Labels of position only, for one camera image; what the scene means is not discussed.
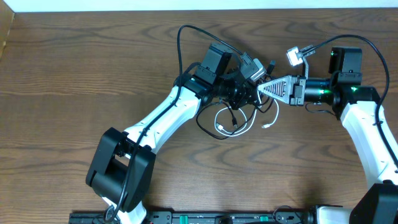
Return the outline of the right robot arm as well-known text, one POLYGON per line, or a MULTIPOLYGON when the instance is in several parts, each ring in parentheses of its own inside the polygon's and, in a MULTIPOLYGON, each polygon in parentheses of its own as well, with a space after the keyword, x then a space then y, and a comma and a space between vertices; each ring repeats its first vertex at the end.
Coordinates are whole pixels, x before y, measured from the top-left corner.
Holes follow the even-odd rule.
POLYGON ((300 217, 302 223, 397 223, 397 142, 377 90, 361 84, 361 62, 361 49, 333 47, 330 78, 286 75, 257 86, 290 106, 330 105, 363 166, 368 191, 354 208, 314 205, 300 217))

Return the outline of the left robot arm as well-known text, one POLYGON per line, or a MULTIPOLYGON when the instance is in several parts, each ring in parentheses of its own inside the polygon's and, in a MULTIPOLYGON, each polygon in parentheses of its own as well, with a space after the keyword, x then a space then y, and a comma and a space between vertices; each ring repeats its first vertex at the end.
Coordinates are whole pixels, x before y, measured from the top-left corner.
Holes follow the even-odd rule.
POLYGON ((258 80, 266 74, 262 63, 247 53, 212 43, 202 62, 192 63, 175 80, 166 99, 140 122, 118 131, 109 128, 99 140, 86 184, 109 207, 105 223, 141 223, 159 149, 186 121, 214 98, 230 111, 259 106, 258 80))

